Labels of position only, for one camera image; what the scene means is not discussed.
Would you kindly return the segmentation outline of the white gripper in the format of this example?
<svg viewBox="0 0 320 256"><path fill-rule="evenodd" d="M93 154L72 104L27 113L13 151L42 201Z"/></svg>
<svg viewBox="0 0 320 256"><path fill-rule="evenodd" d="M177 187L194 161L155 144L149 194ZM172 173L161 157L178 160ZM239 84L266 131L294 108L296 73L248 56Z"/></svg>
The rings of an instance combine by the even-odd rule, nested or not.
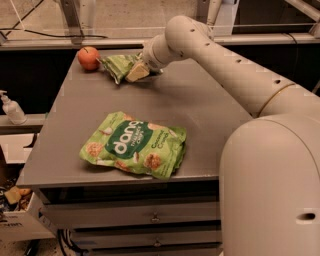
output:
<svg viewBox="0 0 320 256"><path fill-rule="evenodd" d="M150 71L161 73L162 63L156 59L150 44L143 45L142 60L143 61L138 61L133 65L125 77L126 81L136 82L147 77L150 74Z"/></svg>

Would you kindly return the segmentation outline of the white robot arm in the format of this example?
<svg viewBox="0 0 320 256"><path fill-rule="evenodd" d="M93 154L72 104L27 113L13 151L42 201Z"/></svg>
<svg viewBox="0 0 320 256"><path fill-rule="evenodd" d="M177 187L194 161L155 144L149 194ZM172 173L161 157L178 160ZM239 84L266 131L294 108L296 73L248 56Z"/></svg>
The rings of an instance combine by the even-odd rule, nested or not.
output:
<svg viewBox="0 0 320 256"><path fill-rule="evenodd" d="M152 71L187 58L252 116L221 155L223 255L320 256L319 97L215 43L208 26L186 16L143 46Z"/></svg>

